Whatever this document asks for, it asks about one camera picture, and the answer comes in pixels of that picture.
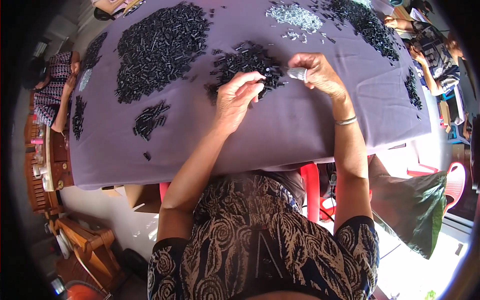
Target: bag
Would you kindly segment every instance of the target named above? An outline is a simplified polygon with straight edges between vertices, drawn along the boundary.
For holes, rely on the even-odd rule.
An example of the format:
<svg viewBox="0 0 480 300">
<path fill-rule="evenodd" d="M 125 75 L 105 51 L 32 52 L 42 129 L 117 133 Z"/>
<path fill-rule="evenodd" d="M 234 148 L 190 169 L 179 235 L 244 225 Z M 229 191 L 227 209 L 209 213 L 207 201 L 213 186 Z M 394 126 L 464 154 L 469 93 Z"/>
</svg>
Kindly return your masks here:
<svg viewBox="0 0 480 300">
<path fill-rule="evenodd" d="M 369 178 L 373 220 L 430 259 L 446 206 L 446 178 L 446 171 L 410 179 L 386 175 Z"/>
</svg>

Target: hand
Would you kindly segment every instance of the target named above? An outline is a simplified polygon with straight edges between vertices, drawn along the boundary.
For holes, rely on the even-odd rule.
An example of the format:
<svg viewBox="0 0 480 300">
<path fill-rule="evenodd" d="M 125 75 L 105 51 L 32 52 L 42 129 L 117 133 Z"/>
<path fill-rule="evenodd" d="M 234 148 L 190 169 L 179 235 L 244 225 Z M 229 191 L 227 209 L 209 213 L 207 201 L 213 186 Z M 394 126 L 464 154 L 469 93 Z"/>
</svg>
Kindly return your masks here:
<svg viewBox="0 0 480 300">
<path fill-rule="evenodd" d="M 264 84 L 256 83 L 265 79 L 259 72 L 238 72 L 227 84 L 218 89 L 214 127 L 225 134 L 237 130 L 245 117 L 250 101 L 258 102 L 258 93 Z"/>
<path fill-rule="evenodd" d="M 385 16 L 384 24 L 385 24 L 385 26 L 391 27 L 391 28 L 397 28 L 397 26 L 398 26 L 398 23 L 397 23 L 396 19 L 392 16 Z"/>
<path fill-rule="evenodd" d="M 77 77 L 75 75 L 70 74 L 70 76 L 68 76 L 67 81 L 65 82 L 65 85 L 63 86 L 63 90 L 62 90 L 62 94 L 64 96 L 70 96 L 73 89 L 75 88 L 76 81 L 77 81 Z"/>
<path fill-rule="evenodd" d="M 70 64 L 70 70 L 75 76 L 80 72 L 80 62 L 72 62 Z"/>
<path fill-rule="evenodd" d="M 415 46 L 410 46 L 410 56 L 420 64 L 427 64 L 427 60 L 423 53 Z"/>
<path fill-rule="evenodd" d="M 347 90 L 322 53 L 294 54 L 288 66 L 308 69 L 305 85 L 309 89 L 316 87 L 331 97 L 343 95 Z"/>
</svg>

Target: brown swirl patterned dress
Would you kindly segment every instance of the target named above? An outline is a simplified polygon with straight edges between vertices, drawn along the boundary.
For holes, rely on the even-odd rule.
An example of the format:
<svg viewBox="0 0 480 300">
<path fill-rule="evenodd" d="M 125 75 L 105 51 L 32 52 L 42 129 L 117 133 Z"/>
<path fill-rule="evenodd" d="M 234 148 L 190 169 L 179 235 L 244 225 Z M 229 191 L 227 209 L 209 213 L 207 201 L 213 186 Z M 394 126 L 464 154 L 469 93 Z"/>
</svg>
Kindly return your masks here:
<svg viewBox="0 0 480 300">
<path fill-rule="evenodd" d="M 246 299 L 295 291 L 367 299 L 377 282 L 378 236 L 356 216 L 334 236 L 300 215 L 277 181 L 259 175 L 207 186 L 189 240 L 164 239 L 148 269 L 149 299 Z"/>
</svg>

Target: thimble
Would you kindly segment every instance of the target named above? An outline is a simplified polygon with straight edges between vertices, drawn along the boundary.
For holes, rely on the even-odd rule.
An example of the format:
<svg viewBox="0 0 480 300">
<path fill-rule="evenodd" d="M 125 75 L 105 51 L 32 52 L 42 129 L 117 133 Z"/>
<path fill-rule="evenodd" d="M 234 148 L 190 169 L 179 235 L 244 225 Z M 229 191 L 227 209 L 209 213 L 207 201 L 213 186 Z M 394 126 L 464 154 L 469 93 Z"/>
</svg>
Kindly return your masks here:
<svg viewBox="0 0 480 300">
<path fill-rule="evenodd" d="M 287 70 L 287 74 L 291 78 L 300 79 L 302 81 L 307 80 L 307 69 L 305 68 L 290 68 Z"/>
</svg>

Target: bracelet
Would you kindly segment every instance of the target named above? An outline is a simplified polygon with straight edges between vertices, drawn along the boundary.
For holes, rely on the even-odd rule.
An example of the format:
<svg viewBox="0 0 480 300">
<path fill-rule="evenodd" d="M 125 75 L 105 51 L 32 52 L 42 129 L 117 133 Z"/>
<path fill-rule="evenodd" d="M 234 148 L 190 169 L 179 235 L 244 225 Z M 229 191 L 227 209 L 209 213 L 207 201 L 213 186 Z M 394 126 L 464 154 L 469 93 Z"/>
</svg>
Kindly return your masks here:
<svg viewBox="0 0 480 300">
<path fill-rule="evenodd" d="M 351 123 L 356 122 L 356 121 L 357 121 L 357 116 L 355 116 L 353 118 L 350 118 L 348 120 L 335 121 L 335 124 L 337 124 L 337 125 L 347 125 L 347 124 L 351 124 Z"/>
</svg>

